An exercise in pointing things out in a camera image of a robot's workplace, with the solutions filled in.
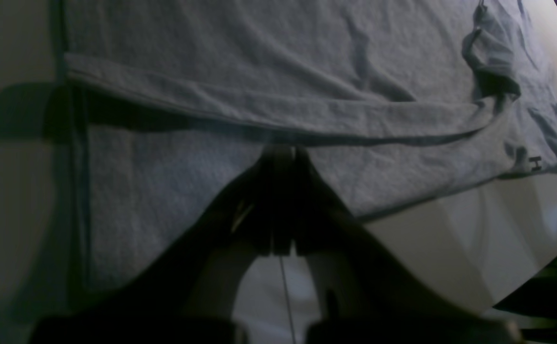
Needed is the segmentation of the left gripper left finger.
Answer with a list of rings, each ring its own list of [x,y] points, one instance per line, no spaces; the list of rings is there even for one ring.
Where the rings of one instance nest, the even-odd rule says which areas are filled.
[[[230,319],[239,283],[270,252],[259,220],[273,208],[278,147],[230,182],[199,220],[140,276],[83,311],[47,317],[32,344],[247,344]]]

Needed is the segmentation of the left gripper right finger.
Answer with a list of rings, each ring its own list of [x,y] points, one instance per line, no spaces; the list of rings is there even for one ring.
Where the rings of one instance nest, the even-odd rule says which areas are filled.
[[[322,318],[308,344],[520,344],[516,324],[480,318],[416,278],[360,224],[295,148],[303,229],[296,250],[309,264]]]

